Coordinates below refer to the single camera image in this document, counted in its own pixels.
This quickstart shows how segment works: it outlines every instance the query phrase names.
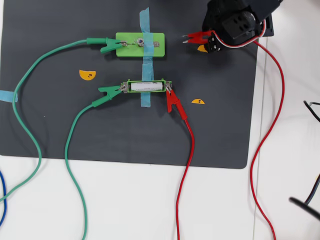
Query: black wire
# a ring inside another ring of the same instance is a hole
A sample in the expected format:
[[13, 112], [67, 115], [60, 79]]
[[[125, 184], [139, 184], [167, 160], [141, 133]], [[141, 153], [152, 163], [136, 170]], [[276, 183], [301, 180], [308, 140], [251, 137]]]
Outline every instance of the black wire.
[[308, 198], [305, 200], [305, 204], [309, 204], [310, 203], [310, 201], [312, 200], [312, 198], [314, 197], [314, 195], [315, 195], [315, 193], [316, 193], [316, 191], [317, 191], [317, 188], [318, 188], [318, 186], [319, 186], [319, 184], [320, 184], [320, 175], [318, 176], [318, 178], [316, 179], [316, 182], [315, 182], [315, 184], [314, 184], [314, 186], [313, 186], [313, 188], [312, 188], [312, 190], [311, 190], [311, 192], [310, 192], [310, 195], [308, 196]]
[[320, 117], [318, 117], [318, 115], [313, 111], [313, 109], [309, 106], [309, 104], [307, 103], [307, 101], [303, 101], [304, 105], [309, 109], [309, 111], [312, 113], [312, 115], [315, 117], [315, 119], [317, 119], [320, 122]]
[[300, 208], [302, 208], [307, 213], [311, 214], [312, 216], [314, 216], [316, 219], [318, 219], [320, 221], [320, 213], [317, 212], [316, 210], [314, 210], [313, 208], [309, 207], [307, 204], [303, 203], [302, 201], [300, 201], [294, 197], [290, 197], [289, 201], [294, 203], [295, 205], [299, 206]]

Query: red wire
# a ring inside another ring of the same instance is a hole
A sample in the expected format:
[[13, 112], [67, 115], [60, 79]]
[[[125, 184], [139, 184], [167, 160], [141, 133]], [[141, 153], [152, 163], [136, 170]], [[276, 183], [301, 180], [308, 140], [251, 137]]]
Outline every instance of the red wire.
[[184, 181], [188, 172], [188, 169], [190, 167], [191, 161], [192, 161], [192, 157], [194, 155], [194, 151], [195, 151], [195, 136], [194, 133], [192, 132], [192, 129], [189, 125], [189, 122], [187, 119], [184, 120], [186, 127], [188, 128], [189, 132], [190, 132], [190, 136], [191, 136], [191, 151], [190, 151], [190, 155], [189, 155], [189, 160], [186, 164], [185, 170], [184, 170], [184, 174], [180, 183], [180, 188], [179, 188], [179, 192], [178, 192], [178, 196], [176, 198], [176, 204], [175, 204], [175, 220], [176, 220], [176, 232], [177, 232], [177, 236], [178, 236], [178, 240], [180, 240], [180, 229], [179, 229], [179, 199], [180, 199], [180, 195], [181, 195], [181, 190], [182, 187], [184, 185]]
[[[277, 59], [272, 55], [271, 52], [269, 52], [268, 49], [266, 49], [264, 46], [262, 46], [260, 43], [258, 43], [257, 41], [254, 41], [254, 43], [256, 45], [258, 45], [260, 48], [262, 48], [273, 60], [274, 62], [276, 63], [276, 65], [278, 66], [279, 70], [280, 70], [280, 74], [281, 74], [281, 80], [282, 80], [282, 95], [281, 95], [281, 101], [280, 101], [280, 105], [279, 105], [279, 109], [278, 109], [278, 112], [274, 118], [274, 121], [270, 127], [270, 129], [268, 130], [268, 132], [266, 133], [266, 135], [264, 136], [264, 138], [262, 139], [262, 141], [260, 142], [258, 148], [256, 149], [255, 151], [255, 154], [254, 154], [254, 157], [253, 157], [253, 160], [251, 162], [251, 166], [250, 166], [250, 185], [251, 185], [251, 191], [252, 191], [252, 195], [253, 195], [253, 198], [254, 198], [254, 201], [255, 201], [255, 204], [256, 206], [258, 207], [258, 209], [260, 210], [261, 214], [263, 215], [264, 219], [268, 222], [270, 228], [271, 228], [271, 231], [272, 231], [272, 235], [273, 235], [273, 239], [274, 240], [277, 240], [276, 239], [276, 233], [275, 233], [275, 230], [274, 230], [274, 227], [272, 226], [272, 223], [270, 222], [270, 220], [267, 218], [266, 214], [264, 213], [264, 211], [262, 210], [261, 206], [259, 205], [258, 203], [258, 200], [257, 200], [257, 196], [256, 196], [256, 193], [255, 193], [255, 188], [254, 188], [254, 181], [253, 181], [253, 169], [254, 169], [254, 164], [255, 164], [255, 161], [256, 161], [256, 158], [257, 158], [257, 155], [262, 147], [262, 145], [264, 144], [264, 142], [266, 141], [266, 139], [268, 138], [269, 134], [271, 133], [272, 129], [274, 128], [278, 118], [279, 118], [279, 115], [281, 113], [281, 109], [282, 109], [282, 106], [283, 106], [283, 103], [284, 103], [284, 98], [285, 98], [285, 76], [284, 76], [284, 72], [280, 66], [280, 63], [277, 61]], [[191, 144], [191, 151], [190, 151], [190, 155], [189, 155], [189, 160], [186, 164], [186, 168], [184, 170], [184, 174], [183, 174], [183, 177], [182, 177], [182, 180], [181, 180], [181, 183], [180, 183], [180, 187], [179, 187], [179, 192], [178, 192], [178, 195], [177, 195], [177, 198], [176, 198], [176, 205], [175, 205], [175, 219], [176, 219], [176, 229], [177, 229], [177, 240], [180, 240], [180, 228], [179, 228], [179, 199], [180, 199], [180, 195], [181, 195], [181, 191], [182, 191], [182, 187], [184, 185], [184, 181], [185, 181], [185, 178], [186, 178], [186, 175], [187, 175], [187, 172], [188, 172], [188, 169], [190, 167], [190, 164], [191, 164], [191, 161], [192, 161], [192, 157], [194, 155], [194, 151], [195, 151], [195, 136], [194, 136], [194, 133], [192, 132], [192, 129], [189, 125], [189, 122], [187, 119], [184, 120], [185, 121], [185, 124], [190, 132], [190, 136], [191, 136], [191, 140], [192, 140], [192, 144]]]
[[254, 43], [256, 45], [258, 45], [260, 48], [262, 48], [267, 54], [269, 54], [269, 56], [274, 60], [275, 64], [278, 66], [279, 70], [280, 70], [280, 74], [281, 74], [281, 80], [282, 80], [282, 95], [281, 95], [281, 101], [280, 101], [280, 105], [279, 105], [279, 109], [278, 109], [278, 112], [273, 120], [273, 123], [270, 127], [270, 129], [268, 130], [268, 132], [266, 133], [266, 135], [264, 136], [264, 138], [262, 139], [262, 141], [260, 142], [258, 148], [256, 149], [255, 151], [255, 154], [254, 154], [254, 157], [253, 157], [253, 160], [251, 162], [251, 167], [250, 167], [250, 185], [251, 185], [251, 191], [252, 191], [252, 195], [253, 195], [253, 198], [254, 198], [254, 201], [255, 201], [255, 204], [256, 206], [258, 207], [258, 209], [260, 210], [261, 214], [263, 215], [264, 219], [268, 222], [270, 228], [271, 228], [271, 231], [272, 231], [272, 235], [273, 235], [273, 239], [276, 240], [276, 233], [275, 233], [275, 230], [274, 230], [274, 227], [272, 226], [272, 223], [270, 222], [270, 220], [267, 218], [266, 214], [264, 213], [264, 211], [262, 210], [261, 206], [259, 205], [258, 203], [258, 200], [257, 200], [257, 196], [256, 196], [256, 193], [255, 193], [255, 188], [254, 188], [254, 181], [253, 181], [253, 169], [254, 169], [254, 164], [255, 164], [255, 161], [256, 161], [256, 158], [257, 158], [257, 155], [262, 147], [262, 145], [264, 144], [265, 140], [268, 138], [269, 134], [271, 133], [272, 129], [274, 128], [278, 118], [279, 118], [279, 115], [281, 113], [281, 109], [282, 109], [282, 106], [283, 106], [283, 103], [284, 103], [284, 98], [285, 98], [285, 76], [284, 76], [284, 72], [282, 71], [282, 68], [280, 66], [280, 63], [277, 61], [277, 59], [275, 58], [275, 56], [272, 55], [271, 52], [269, 52], [268, 49], [266, 49], [264, 46], [262, 46], [260, 43], [258, 43], [257, 41], [254, 41]]

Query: white wire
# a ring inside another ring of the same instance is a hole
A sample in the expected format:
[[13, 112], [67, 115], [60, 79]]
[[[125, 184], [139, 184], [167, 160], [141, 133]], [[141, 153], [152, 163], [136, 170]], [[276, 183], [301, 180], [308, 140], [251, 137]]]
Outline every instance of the white wire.
[[266, 33], [266, 30], [267, 30], [267, 21], [264, 20], [264, 21], [263, 21], [263, 30], [262, 30], [262, 33], [261, 33], [259, 36], [256, 36], [256, 37], [254, 37], [253, 39], [251, 39], [251, 40], [249, 40], [249, 41], [246, 41], [246, 42], [244, 42], [244, 43], [242, 43], [242, 44], [234, 45], [234, 46], [228, 45], [228, 44], [224, 43], [224, 41], [222, 41], [222, 40], [220, 39], [220, 37], [217, 35], [216, 32], [214, 32], [214, 35], [216, 36], [216, 38], [218, 39], [218, 41], [219, 41], [223, 46], [225, 46], [225, 47], [227, 47], [227, 48], [230, 48], [230, 49], [238, 49], [238, 48], [245, 47], [245, 46], [247, 46], [248, 44], [253, 43], [255, 40], [263, 37], [263, 36], [265, 35], [265, 33]]

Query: green wire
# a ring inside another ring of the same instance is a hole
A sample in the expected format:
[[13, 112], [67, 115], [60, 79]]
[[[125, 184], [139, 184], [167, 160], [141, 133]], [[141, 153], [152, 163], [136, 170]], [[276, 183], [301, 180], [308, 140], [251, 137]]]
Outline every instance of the green wire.
[[[35, 137], [32, 135], [32, 133], [29, 131], [29, 129], [27, 128], [27, 126], [24, 124], [24, 122], [22, 121], [21, 117], [19, 116], [18, 114], [18, 111], [17, 111], [17, 108], [16, 108], [16, 96], [18, 94], [18, 91], [20, 89], [20, 87], [22, 86], [22, 84], [25, 82], [25, 80], [28, 78], [29, 74], [34, 70], [34, 68], [43, 60], [45, 59], [46, 57], [52, 55], [52, 54], [55, 54], [59, 51], [62, 51], [62, 50], [65, 50], [65, 49], [68, 49], [68, 48], [72, 48], [74, 46], [77, 46], [77, 45], [80, 45], [80, 44], [85, 44], [87, 43], [87, 40], [80, 40], [80, 41], [76, 41], [76, 42], [73, 42], [73, 43], [70, 43], [70, 44], [67, 44], [67, 45], [64, 45], [64, 46], [61, 46], [61, 47], [58, 47], [54, 50], [51, 50], [49, 52], [47, 52], [46, 54], [42, 55], [41, 57], [39, 57], [35, 62], [34, 64], [29, 68], [29, 70], [26, 72], [26, 74], [23, 76], [23, 78], [19, 81], [18, 85], [16, 86], [15, 90], [14, 90], [14, 93], [13, 93], [13, 99], [12, 99], [12, 108], [13, 108], [13, 112], [16, 116], [16, 119], [18, 120], [18, 122], [20, 123], [20, 125], [22, 126], [22, 128], [26, 131], [26, 133], [29, 135], [29, 137], [32, 139], [37, 151], [38, 151], [38, 155], [39, 155], [39, 161], [38, 161], [38, 164], [35, 168], [35, 170], [33, 171], [33, 173], [26, 179], [24, 180], [23, 182], [21, 182], [20, 184], [18, 184], [17, 186], [15, 186], [14, 188], [12, 188], [5, 196], [3, 196], [2, 198], [0, 198], [0, 202], [3, 201], [4, 199], [6, 199], [7, 197], [9, 197], [14, 191], [16, 191], [18, 188], [20, 188], [21, 186], [23, 186], [24, 184], [26, 184], [27, 182], [30, 181], [30, 179], [33, 178], [33, 176], [37, 173], [37, 171], [39, 170], [40, 166], [41, 166], [41, 161], [42, 161], [42, 153], [41, 153], [41, 149], [40, 149], [40, 146], [37, 142], [37, 140], [35, 139]], [[85, 199], [84, 199], [84, 196], [81, 192], [81, 189], [75, 179], [75, 177], [73, 176], [71, 170], [70, 170], [70, 167], [69, 167], [69, 163], [68, 163], [68, 159], [66, 157], [65, 159], [65, 163], [66, 163], [66, 167], [68, 169], [68, 172], [70, 173], [70, 176], [72, 178], [72, 180], [74, 181], [79, 193], [80, 193], [80, 196], [81, 196], [81, 199], [82, 199], [82, 203], [83, 203], [83, 208], [84, 208], [84, 213], [85, 213], [85, 216], [84, 216], [84, 219], [85, 219], [85, 229], [84, 229], [84, 234], [83, 234], [83, 240], [85, 239], [86, 237], [86, 233], [87, 233], [87, 208], [86, 208], [86, 203], [85, 203]]]
[[75, 176], [73, 175], [71, 169], [70, 169], [70, 166], [69, 166], [69, 160], [68, 160], [68, 148], [69, 148], [69, 144], [70, 144], [70, 140], [71, 140], [71, 137], [72, 137], [72, 134], [74, 132], [74, 129], [75, 129], [75, 126], [77, 124], [77, 121], [79, 120], [79, 118], [81, 117], [81, 115], [89, 110], [90, 108], [93, 108], [93, 105], [89, 105], [87, 107], [85, 107], [84, 109], [82, 109], [78, 115], [75, 117], [75, 119], [73, 120], [73, 123], [72, 123], [72, 126], [71, 126], [71, 129], [70, 129], [70, 132], [69, 132], [69, 136], [68, 136], [68, 139], [66, 140], [66, 143], [65, 143], [65, 149], [64, 149], [64, 159], [65, 159], [65, 165], [66, 165], [66, 168], [68, 169], [68, 172], [76, 186], [76, 188], [78, 189], [78, 192], [80, 194], [80, 197], [81, 197], [81, 200], [82, 200], [82, 205], [83, 205], [83, 211], [84, 211], [84, 232], [83, 232], [83, 237], [82, 237], [82, 240], [85, 240], [86, 238], [86, 235], [87, 235], [87, 230], [88, 230], [88, 213], [87, 213], [87, 205], [86, 205], [86, 201], [85, 201], [85, 197], [84, 197], [84, 194], [82, 193], [81, 191], [81, 188], [79, 186], [79, 184], [77, 183], [77, 180], [75, 178]]

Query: battery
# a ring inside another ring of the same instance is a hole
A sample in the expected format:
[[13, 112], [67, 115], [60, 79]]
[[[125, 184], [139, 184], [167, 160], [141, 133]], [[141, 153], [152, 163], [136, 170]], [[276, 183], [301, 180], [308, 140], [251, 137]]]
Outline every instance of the battery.
[[155, 92], [161, 91], [163, 88], [162, 82], [144, 81], [131, 83], [131, 91], [134, 92]]

